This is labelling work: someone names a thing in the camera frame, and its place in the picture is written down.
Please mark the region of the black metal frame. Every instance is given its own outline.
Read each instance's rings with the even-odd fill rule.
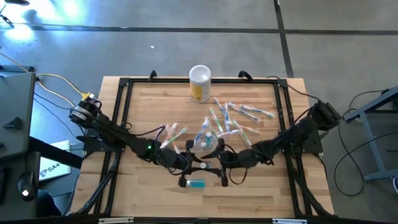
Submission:
[[[274,92],[275,92],[275,99],[277,102],[277,110],[278,110],[278,117],[279,117],[279,124],[280,124],[280,131],[286,130],[286,125],[284,121],[284,112],[282,108],[282,102],[281,102],[281,96],[280,96],[280,89],[283,90],[284,98],[286,101],[286,110],[287,110],[287,116],[289,118],[289,123],[290,125],[293,124],[294,122],[294,116],[293,116],[293,111],[292,111],[292,105],[290,102],[290,95],[289,95],[289,89],[287,86],[287,80],[286,79],[253,79],[250,77],[250,75],[245,75],[247,74],[246,72],[242,71],[239,73],[238,77],[246,77],[246,79],[227,79],[227,78],[216,78],[212,79],[212,83],[242,83],[242,84],[248,84],[248,83],[253,83],[253,84],[270,84],[273,85],[274,87]],[[115,106],[114,106],[114,113],[112,117],[112,121],[116,122],[116,119],[118,117],[119,113],[119,107],[121,104],[121,95],[123,92],[123,88],[126,86],[127,87],[127,95],[126,95],[126,100],[124,104],[124,109],[123,109],[123,115],[122,115],[122,120],[121,123],[125,124],[127,122],[127,115],[129,111],[129,104],[131,100],[131,93],[132,93],[132,87],[134,83],[189,83],[189,78],[154,78],[156,77],[155,71],[152,71],[150,78],[120,78],[119,85],[118,85],[118,93],[116,95],[116,101],[115,101]],[[115,159],[120,159],[121,157],[121,152],[117,152],[115,155]],[[101,176],[100,176],[100,182],[103,180],[104,176],[107,173],[108,166],[109,166],[109,160],[111,158],[111,152],[105,152],[105,157],[103,161],[103,166],[102,166],[102,171],[101,171]],[[290,159],[290,154],[285,153],[285,158],[286,160]],[[297,170],[301,178],[303,178],[303,181],[305,182],[305,174],[304,174],[304,169],[303,169],[303,162],[301,158],[300,153],[296,153],[296,161],[297,161]],[[294,215],[295,217],[299,217],[303,215],[303,213],[300,210],[300,205],[299,205],[299,198],[297,197],[297,189],[295,187],[295,180],[292,177],[292,174],[290,173],[290,168],[288,167],[288,176],[289,176],[289,185],[290,185],[290,191],[292,195],[292,203],[293,203],[293,209],[294,209]],[[109,188],[109,194],[108,194],[108,201],[106,203],[106,208],[104,210],[104,213],[109,215],[111,214],[111,209],[113,205],[113,198],[114,198],[114,191],[115,191],[115,186],[116,186],[116,179],[117,179],[117,173],[116,175],[112,178],[111,180],[111,185]],[[310,206],[309,201],[307,200],[306,196],[303,196],[304,199],[304,204],[305,204],[305,214],[306,215],[312,215],[312,209]],[[102,201],[102,194],[100,195],[99,199],[97,200],[95,207],[94,207],[94,214],[100,213],[100,205]],[[134,221],[137,219],[142,219],[142,220],[150,220],[154,222],[155,220],[167,220],[171,222],[178,222],[183,220],[189,220],[190,218],[166,218],[166,217],[136,217],[134,218]],[[236,218],[220,218],[216,219],[221,222],[268,222],[270,219],[269,218],[241,218],[241,219],[236,219]]]

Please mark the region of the wooden tabletop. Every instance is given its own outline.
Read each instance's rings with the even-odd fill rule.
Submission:
[[[112,117],[120,77],[104,77],[99,100],[103,103],[102,111]],[[288,83],[298,91],[305,92],[303,79],[290,78]],[[118,124],[123,112],[124,91],[118,116]],[[308,108],[306,96],[290,90],[290,99],[295,118]],[[274,88],[266,84],[230,84],[214,83],[211,85],[211,96],[220,103],[232,101],[237,105],[251,105],[277,114]],[[178,131],[186,126],[188,131],[177,140],[177,145],[184,148],[187,139],[193,139],[200,130],[205,116],[211,116],[213,108],[223,124],[222,113],[213,100],[206,103],[195,103],[190,99],[188,83],[136,83],[132,89],[131,102],[127,121],[132,124],[130,132],[143,133],[160,125],[179,124]],[[231,119],[239,124],[260,130],[260,135],[248,133],[252,143],[271,139],[277,136],[280,128],[278,118],[261,118],[259,124],[229,110]],[[287,112],[284,107],[285,123]],[[155,138],[156,133],[148,134]],[[240,135],[228,137],[226,142],[236,151],[247,148]],[[81,174],[77,183],[71,212],[77,211],[89,199],[100,179],[104,153],[96,152],[83,161]],[[323,166],[311,154],[304,154],[303,164],[309,189],[323,205],[333,213],[328,184]],[[209,159],[211,167],[219,167],[216,159]],[[278,153],[274,158],[275,165],[258,164],[248,170],[248,176],[241,185],[229,182],[222,187],[220,179],[211,173],[195,172],[187,179],[205,179],[204,189],[181,188],[177,185],[178,176],[172,176],[167,169],[149,164],[136,157],[127,148],[123,153],[116,190],[113,201],[112,216],[131,217],[228,217],[228,218],[270,218],[293,217],[293,206],[290,195],[287,169],[284,155]],[[234,169],[231,177],[235,182],[243,178],[244,169]],[[108,187],[104,191],[103,206],[108,196]],[[304,211],[301,191],[300,208]]]

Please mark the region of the gray floor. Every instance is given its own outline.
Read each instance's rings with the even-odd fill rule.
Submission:
[[[397,1],[393,0],[280,0],[280,6],[286,29],[397,29]],[[272,0],[31,0],[28,7],[8,6],[3,13],[14,22],[34,24],[278,28]],[[309,93],[329,101],[340,113],[348,109],[349,101],[358,93],[397,85],[396,35],[287,35],[287,45],[294,77],[304,78]],[[149,75],[156,70],[160,76],[185,76],[192,66],[201,63],[209,66],[215,76],[235,77],[240,70],[255,77],[287,76],[279,34],[31,31],[19,25],[15,30],[0,30],[0,48],[19,63],[35,66],[37,73],[63,75],[81,90],[95,94],[104,75]],[[0,63],[9,64],[3,58]],[[60,80],[46,77],[44,83],[74,102],[80,99]],[[39,86],[36,92],[68,106]],[[364,95],[354,107],[376,96]],[[67,111],[44,104],[79,134],[80,130],[68,121]],[[349,149],[367,141],[361,126],[347,124],[341,130]],[[46,142],[77,142],[37,103],[31,135]],[[347,218],[398,222],[398,195],[391,180],[367,183],[361,195],[345,197],[333,182],[334,166],[344,155],[337,130],[331,131],[322,144],[335,213]],[[364,174],[376,170],[370,148],[359,150],[354,158]],[[347,192],[360,188],[361,179],[349,159],[338,169],[337,181]]]

